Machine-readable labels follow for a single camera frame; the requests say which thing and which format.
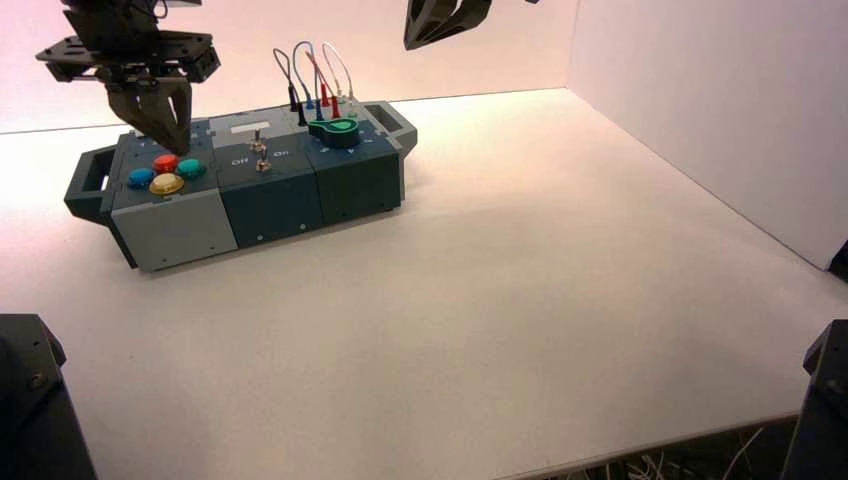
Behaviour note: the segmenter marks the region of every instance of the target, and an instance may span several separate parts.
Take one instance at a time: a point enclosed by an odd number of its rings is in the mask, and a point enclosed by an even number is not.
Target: black metal bracket
[[[160,31],[151,0],[63,3],[78,36],[60,40],[36,58],[57,81],[103,82],[118,117],[168,150],[188,153],[190,82],[205,81],[220,66],[212,36]]]
[[[527,0],[539,3],[539,0]],[[492,0],[409,0],[403,43],[407,50],[429,45],[480,25]]]
[[[38,316],[0,315],[0,360],[0,443],[5,443],[62,383],[65,353]]]
[[[807,350],[810,385],[783,480],[848,478],[848,320],[834,320]]]

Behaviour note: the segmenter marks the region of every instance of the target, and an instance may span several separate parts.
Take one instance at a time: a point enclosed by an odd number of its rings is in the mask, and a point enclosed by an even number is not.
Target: white backdrop
[[[34,58],[73,34],[59,0],[0,1],[0,132],[118,123],[102,85],[57,83]],[[172,8],[160,28],[213,35],[222,65],[195,85],[195,116],[287,103],[271,48],[290,51],[302,39],[336,45],[362,100],[566,84],[576,0],[497,1],[476,30],[412,52],[403,49],[406,8],[406,0],[207,0]]]
[[[569,88],[826,268],[848,238],[846,25],[846,0],[583,0]]]

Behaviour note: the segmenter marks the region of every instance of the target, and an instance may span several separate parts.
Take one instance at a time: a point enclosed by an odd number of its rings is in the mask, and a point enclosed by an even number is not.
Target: gray panel
[[[221,148],[250,142],[253,139],[253,130],[232,133],[231,129],[252,123],[268,122],[269,126],[261,129],[263,138],[287,135],[292,130],[288,116],[285,115],[287,113],[288,110],[283,111],[283,107],[274,107],[211,118],[209,126],[214,132],[212,145]]]
[[[158,270],[235,250],[218,189],[122,208],[112,219],[142,270]]]

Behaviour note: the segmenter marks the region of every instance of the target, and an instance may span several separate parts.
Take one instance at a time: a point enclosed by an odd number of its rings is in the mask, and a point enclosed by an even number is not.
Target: white table
[[[493,479],[797,410],[848,286],[566,90],[397,103],[390,214],[155,274],[62,196],[125,128],[0,136],[0,309],[104,479]]]

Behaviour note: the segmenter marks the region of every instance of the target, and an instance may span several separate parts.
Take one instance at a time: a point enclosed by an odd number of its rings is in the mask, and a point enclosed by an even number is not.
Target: blue button
[[[200,163],[200,160],[194,158],[187,158],[177,165],[177,175],[183,178],[197,178],[203,175],[203,172],[206,171],[206,167]]]
[[[150,168],[136,168],[130,172],[129,187],[136,190],[144,190],[150,185],[150,182],[153,181],[153,177],[155,176],[156,172]]]

